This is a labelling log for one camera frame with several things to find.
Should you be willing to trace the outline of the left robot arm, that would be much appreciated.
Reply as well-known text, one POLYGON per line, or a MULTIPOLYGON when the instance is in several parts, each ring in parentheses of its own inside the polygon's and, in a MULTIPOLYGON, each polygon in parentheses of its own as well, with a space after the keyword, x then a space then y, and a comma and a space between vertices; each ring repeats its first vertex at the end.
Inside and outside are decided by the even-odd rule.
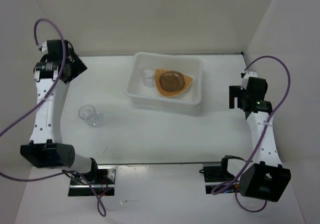
POLYGON ((47 53, 34 67, 37 90, 35 123, 28 144, 21 145, 20 154, 36 168, 76 171, 88 184, 100 177, 93 158, 76 153, 71 144, 63 142, 61 117, 70 82, 87 70, 68 41, 48 40, 47 53))

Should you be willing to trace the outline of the clear cup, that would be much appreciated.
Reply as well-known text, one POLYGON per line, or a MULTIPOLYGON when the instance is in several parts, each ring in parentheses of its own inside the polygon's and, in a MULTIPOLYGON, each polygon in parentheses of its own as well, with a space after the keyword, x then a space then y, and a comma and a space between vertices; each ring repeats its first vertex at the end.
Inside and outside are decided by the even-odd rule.
POLYGON ((78 116, 92 128, 100 128, 103 125, 104 116, 93 105, 82 106, 78 111, 78 116))
POLYGON ((152 88, 156 85, 155 77, 156 71, 151 67, 145 67, 140 71, 143 85, 148 88, 152 88))

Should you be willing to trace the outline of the orange woven basket plate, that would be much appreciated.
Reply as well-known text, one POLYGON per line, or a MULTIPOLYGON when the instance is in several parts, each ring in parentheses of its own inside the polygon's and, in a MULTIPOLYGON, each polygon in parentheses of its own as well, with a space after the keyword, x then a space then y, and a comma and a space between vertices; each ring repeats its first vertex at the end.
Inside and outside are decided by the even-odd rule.
POLYGON ((180 95, 181 93, 185 92, 192 84, 193 82, 193 78, 191 76, 185 75, 182 73, 183 77, 184 77, 184 81, 185 81, 185 85, 182 89, 177 90, 177 91, 166 91, 164 90, 161 85, 160 85, 160 75, 164 72, 167 71, 176 71, 176 70, 166 70, 166 69, 157 69, 155 71, 155 84, 156 84, 156 88, 158 90, 158 92, 165 98, 173 98, 176 97, 178 95, 180 95))

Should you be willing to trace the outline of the smoky plate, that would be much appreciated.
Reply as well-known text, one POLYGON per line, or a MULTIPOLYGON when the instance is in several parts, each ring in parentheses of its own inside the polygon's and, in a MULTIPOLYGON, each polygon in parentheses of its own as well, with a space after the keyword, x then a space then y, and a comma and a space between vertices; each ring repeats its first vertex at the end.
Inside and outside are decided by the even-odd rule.
POLYGON ((165 71, 160 75, 159 82, 160 86, 168 92, 178 91, 185 85, 184 76, 178 71, 165 71))

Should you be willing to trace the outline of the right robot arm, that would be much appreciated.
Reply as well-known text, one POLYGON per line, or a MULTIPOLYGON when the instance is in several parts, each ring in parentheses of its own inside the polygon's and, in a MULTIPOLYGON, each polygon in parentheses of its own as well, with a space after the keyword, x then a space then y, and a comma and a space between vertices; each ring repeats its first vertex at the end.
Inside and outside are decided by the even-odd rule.
POLYGON ((243 172, 235 177, 243 197, 278 202, 291 180, 280 160, 273 131, 275 108, 265 100, 268 83, 254 71, 241 73, 241 85, 229 86, 229 108, 245 114, 253 151, 243 172))

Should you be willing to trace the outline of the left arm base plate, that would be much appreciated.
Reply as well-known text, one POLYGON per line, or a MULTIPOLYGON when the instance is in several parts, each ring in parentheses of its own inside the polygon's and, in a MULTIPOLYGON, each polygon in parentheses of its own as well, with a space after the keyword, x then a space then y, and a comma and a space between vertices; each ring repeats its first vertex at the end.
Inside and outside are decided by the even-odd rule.
MULTIPOLYGON (((97 179, 89 181, 92 188, 99 196, 114 196, 116 167, 112 165, 99 165, 97 179)), ((89 185, 79 175, 67 174, 70 177, 68 196, 69 197, 89 197, 94 196, 89 185)))

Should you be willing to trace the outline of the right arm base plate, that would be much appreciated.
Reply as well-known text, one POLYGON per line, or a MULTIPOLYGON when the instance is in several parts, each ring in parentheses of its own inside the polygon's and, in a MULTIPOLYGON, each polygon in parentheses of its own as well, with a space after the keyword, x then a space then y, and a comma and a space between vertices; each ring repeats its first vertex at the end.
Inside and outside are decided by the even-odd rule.
POLYGON ((213 188, 219 184, 232 181, 234 175, 227 170, 227 164, 221 164, 220 162, 205 163, 199 173, 204 177, 205 193, 211 194, 213 188))

